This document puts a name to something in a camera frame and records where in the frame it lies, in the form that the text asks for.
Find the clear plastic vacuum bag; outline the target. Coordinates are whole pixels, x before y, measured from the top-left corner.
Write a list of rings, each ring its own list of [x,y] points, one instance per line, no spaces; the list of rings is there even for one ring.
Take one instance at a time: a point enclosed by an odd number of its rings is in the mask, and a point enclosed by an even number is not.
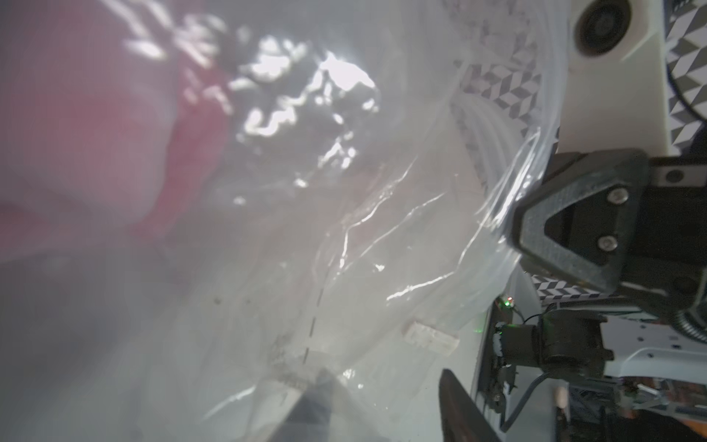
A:
[[[1,258],[5,441],[271,441],[327,370],[386,441],[506,287],[567,1],[203,1],[228,141],[165,236]]]

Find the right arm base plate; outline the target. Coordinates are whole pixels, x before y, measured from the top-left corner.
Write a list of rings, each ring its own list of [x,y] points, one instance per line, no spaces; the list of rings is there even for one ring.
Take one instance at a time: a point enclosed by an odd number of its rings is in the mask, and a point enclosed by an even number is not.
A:
[[[515,375],[508,375],[501,357],[497,355],[495,337],[500,327],[513,323],[514,316],[514,303],[508,297],[497,298],[487,314],[472,387],[475,400],[484,412],[502,414],[506,410],[507,380],[515,379]]]

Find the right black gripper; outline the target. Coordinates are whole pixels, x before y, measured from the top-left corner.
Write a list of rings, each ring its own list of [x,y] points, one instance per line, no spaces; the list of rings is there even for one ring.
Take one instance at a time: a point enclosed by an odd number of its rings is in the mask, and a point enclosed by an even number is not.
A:
[[[517,204],[510,241],[534,270],[605,293],[633,241],[624,296],[679,332],[706,330],[706,158],[650,169],[640,149],[555,154]]]

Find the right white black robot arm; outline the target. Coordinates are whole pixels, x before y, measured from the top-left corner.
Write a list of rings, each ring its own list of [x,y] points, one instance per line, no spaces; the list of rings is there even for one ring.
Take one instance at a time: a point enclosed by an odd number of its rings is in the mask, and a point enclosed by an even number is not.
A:
[[[705,383],[705,156],[556,155],[518,203],[510,239],[533,268],[631,300],[654,321],[556,309],[534,325],[499,322],[491,342],[500,363],[568,381]]]

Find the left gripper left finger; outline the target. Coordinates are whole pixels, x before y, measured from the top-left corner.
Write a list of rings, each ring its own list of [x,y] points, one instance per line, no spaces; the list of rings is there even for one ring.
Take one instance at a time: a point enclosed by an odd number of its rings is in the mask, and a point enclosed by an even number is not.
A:
[[[281,423],[281,440],[291,442],[386,441],[352,394],[327,370],[320,370]]]

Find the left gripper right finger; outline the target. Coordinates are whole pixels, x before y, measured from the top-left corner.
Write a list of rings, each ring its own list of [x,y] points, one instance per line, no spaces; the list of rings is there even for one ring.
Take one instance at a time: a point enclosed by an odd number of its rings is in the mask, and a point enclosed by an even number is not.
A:
[[[500,442],[455,374],[445,368],[438,384],[444,442]]]

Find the pink towel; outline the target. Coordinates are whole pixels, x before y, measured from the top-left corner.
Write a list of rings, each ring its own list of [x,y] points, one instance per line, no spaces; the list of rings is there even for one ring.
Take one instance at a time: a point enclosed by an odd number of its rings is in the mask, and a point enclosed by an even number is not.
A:
[[[1,258],[155,241],[228,141],[203,1],[1,5]]]

